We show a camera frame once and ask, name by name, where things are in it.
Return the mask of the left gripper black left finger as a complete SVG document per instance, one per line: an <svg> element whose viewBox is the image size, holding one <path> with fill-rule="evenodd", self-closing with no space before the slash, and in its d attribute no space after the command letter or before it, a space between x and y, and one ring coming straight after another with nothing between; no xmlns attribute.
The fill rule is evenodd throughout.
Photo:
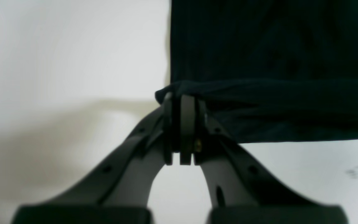
<svg viewBox="0 0 358 224"><path fill-rule="evenodd" d="M178 105L171 92L124 142L73 187L17 211L14 224L151 224L156 175L178 152Z"/></svg>

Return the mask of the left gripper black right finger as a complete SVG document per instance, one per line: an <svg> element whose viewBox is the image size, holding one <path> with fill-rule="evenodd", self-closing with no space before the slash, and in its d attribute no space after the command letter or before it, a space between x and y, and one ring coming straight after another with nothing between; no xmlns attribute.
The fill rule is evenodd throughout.
<svg viewBox="0 0 358 224"><path fill-rule="evenodd" d="M209 224L347 224L339 206L297 194L239 146L203 101L180 98L180 164L201 167L213 210Z"/></svg>

